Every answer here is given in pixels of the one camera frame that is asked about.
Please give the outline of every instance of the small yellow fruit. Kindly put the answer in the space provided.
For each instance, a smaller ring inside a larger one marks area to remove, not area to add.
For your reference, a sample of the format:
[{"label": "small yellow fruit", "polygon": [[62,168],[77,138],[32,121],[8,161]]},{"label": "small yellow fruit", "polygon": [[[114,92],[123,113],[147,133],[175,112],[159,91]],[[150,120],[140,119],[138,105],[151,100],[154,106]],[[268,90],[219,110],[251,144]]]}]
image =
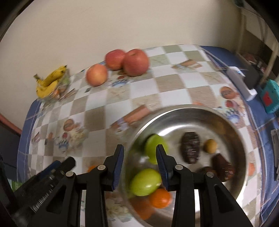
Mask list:
[{"label": "small yellow fruit", "polygon": [[217,142],[214,139],[208,139],[205,142],[203,149],[209,154],[214,154],[216,152],[217,146]]}]

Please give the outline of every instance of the apple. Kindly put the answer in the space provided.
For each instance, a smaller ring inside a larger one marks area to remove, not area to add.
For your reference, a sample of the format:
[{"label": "apple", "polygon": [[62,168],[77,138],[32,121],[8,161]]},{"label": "apple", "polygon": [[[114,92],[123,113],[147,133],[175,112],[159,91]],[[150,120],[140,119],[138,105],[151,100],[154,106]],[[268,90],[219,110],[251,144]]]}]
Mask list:
[{"label": "apple", "polygon": [[120,49],[110,51],[105,56],[105,63],[107,67],[111,70],[122,69],[123,59],[125,57],[125,52]]},{"label": "apple", "polygon": [[153,134],[152,136],[150,136],[146,141],[146,144],[144,146],[144,151],[145,154],[149,157],[149,161],[152,164],[157,164],[156,147],[158,146],[158,144],[163,145],[166,153],[169,152],[168,144],[166,143],[163,137],[157,134]]},{"label": "apple", "polygon": [[142,50],[133,49],[125,54],[125,58],[123,60],[123,69],[127,75],[142,75],[148,70],[148,67],[149,59]]},{"label": "apple", "polygon": [[161,185],[161,175],[154,169],[140,171],[130,183],[130,190],[136,196],[147,196]]},{"label": "apple", "polygon": [[86,80],[93,87],[100,86],[107,80],[107,68],[100,64],[91,66],[86,72]]}]

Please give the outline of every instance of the red label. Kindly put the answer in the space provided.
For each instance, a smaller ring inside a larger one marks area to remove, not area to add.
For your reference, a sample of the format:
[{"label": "red label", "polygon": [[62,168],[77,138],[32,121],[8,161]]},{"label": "red label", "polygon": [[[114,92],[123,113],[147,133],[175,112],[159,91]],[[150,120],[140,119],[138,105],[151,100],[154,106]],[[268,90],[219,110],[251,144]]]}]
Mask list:
[{"label": "red label", "polygon": [[269,97],[268,91],[263,96],[263,102],[266,107],[272,104],[272,99]]}]

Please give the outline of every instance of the red apple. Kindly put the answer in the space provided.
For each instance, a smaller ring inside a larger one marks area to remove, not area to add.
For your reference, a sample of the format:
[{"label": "red apple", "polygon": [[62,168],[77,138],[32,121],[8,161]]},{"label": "red apple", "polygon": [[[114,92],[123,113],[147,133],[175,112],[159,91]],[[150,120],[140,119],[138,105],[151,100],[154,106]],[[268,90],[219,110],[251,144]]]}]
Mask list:
[{"label": "red apple", "polygon": [[95,64],[86,72],[87,82],[93,86],[99,86],[107,80],[107,68],[104,65]]},{"label": "red apple", "polygon": [[122,69],[123,59],[125,57],[125,52],[123,50],[117,49],[108,52],[105,56],[105,63],[107,67],[111,70]]},{"label": "red apple", "polygon": [[129,76],[144,74],[149,67],[147,55],[139,49],[133,49],[126,53],[123,61],[123,69]]}]

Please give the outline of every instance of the banana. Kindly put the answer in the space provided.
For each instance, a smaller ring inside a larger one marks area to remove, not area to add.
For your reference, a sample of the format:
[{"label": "banana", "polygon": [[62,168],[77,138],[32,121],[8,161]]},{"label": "banana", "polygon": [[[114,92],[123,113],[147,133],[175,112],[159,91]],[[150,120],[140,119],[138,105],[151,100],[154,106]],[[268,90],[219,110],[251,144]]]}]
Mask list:
[{"label": "banana", "polygon": [[36,88],[37,96],[39,98],[45,98],[56,88],[57,84],[58,84],[58,81],[55,80],[47,87],[37,86],[37,88]]},{"label": "banana", "polygon": [[52,82],[54,82],[57,79],[60,79],[66,72],[67,66],[61,66],[58,69],[54,70],[51,74],[47,76],[44,80],[42,80],[38,75],[36,74],[34,78],[37,80],[38,85],[42,87],[49,86]]},{"label": "banana", "polygon": [[35,80],[37,81],[37,84],[42,86],[43,80],[38,76],[38,74],[36,74],[35,76],[33,76],[35,78]]}]

